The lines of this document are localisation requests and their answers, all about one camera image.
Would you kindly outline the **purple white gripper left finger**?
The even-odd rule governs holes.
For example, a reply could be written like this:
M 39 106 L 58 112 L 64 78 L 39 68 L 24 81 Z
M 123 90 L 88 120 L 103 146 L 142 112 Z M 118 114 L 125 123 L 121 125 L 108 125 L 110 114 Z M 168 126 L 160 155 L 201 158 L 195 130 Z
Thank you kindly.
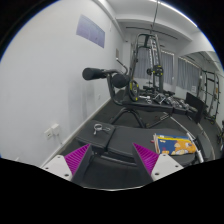
M 43 170 L 68 181 L 81 181 L 91 158 L 91 145 L 86 144 L 63 156 L 56 155 Z

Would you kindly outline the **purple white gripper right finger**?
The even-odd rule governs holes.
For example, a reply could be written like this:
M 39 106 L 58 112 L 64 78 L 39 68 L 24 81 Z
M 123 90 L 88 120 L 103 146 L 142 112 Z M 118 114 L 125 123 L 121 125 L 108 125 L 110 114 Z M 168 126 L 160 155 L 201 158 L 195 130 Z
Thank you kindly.
M 133 144 L 132 152 L 134 160 L 141 170 L 141 174 L 149 176 L 152 181 L 164 178 L 183 168 L 171 156 L 157 154 L 136 143 Z

